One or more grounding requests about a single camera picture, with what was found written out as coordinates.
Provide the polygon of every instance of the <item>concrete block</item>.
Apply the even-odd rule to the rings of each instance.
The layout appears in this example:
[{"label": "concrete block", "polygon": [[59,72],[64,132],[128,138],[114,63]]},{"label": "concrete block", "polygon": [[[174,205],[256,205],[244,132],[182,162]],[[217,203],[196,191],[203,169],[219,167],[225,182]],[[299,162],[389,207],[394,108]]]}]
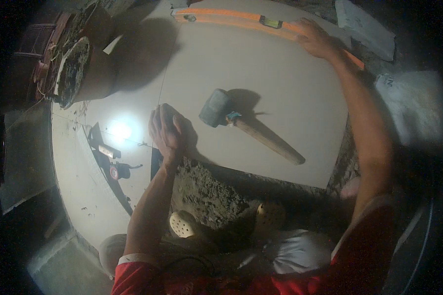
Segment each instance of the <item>concrete block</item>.
[{"label": "concrete block", "polygon": [[348,0],[336,0],[338,26],[386,61],[394,60],[396,35]]}]

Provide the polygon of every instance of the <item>mallet head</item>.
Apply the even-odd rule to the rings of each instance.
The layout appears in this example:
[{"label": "mallet head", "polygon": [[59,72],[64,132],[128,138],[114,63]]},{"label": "mallet head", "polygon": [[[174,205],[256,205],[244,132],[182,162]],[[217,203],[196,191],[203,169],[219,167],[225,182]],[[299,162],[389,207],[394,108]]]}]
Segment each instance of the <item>mallet head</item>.
[{"label": "mallet head", "polygon": [[226,125],[225,116],[232,111],[233,101],[223,89],[215,89],[198,117],[207,125]]}]

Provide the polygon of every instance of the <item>concrete wall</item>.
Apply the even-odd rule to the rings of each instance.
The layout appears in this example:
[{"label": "concrete wall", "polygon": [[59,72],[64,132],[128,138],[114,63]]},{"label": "concrete wall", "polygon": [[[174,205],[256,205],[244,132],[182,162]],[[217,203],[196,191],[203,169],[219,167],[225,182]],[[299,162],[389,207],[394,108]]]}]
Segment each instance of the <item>concrete wall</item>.
[{"label": "concrete wall", "polygon": [[43,294],[110,294],[113,281],[84,243],[69,231],[42,247],[31,259],[28,271]]}]

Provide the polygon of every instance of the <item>left hand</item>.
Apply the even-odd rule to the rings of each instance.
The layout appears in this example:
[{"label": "left hand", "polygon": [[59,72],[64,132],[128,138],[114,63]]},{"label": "left hand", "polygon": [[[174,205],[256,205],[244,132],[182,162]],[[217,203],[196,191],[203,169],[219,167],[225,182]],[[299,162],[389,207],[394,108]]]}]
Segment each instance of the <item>left hand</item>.
[{"label": "left hand", "polygon": [[149,117],[149,135],[166,161],[178,162],[186,148],[183,118],[167,103],[158,105]]}]

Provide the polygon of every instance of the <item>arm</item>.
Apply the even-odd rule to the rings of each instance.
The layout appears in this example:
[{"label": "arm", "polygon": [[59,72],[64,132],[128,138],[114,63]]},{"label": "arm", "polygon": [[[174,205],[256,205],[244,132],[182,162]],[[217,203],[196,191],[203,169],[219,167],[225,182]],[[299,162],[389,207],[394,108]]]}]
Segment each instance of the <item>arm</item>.
[{"label": "arm", "polygon": [[331,63],[343,88],[361,170],[355,220],[369,201],[390,191],[392,143],[371,93],[355,75],[354,65],[315,22],[303,19],[297,25],[305,31],[298,42],[313,56]]},{"label": "arm", "polygon": [[149,134],[164,159],[131,215],[123,255],[152,255],[159,248],[162,228],[171,203],[177,165],[185,148],[182,115],[172,115],[173,113],[168,104],[162,104],[151,112]]}]

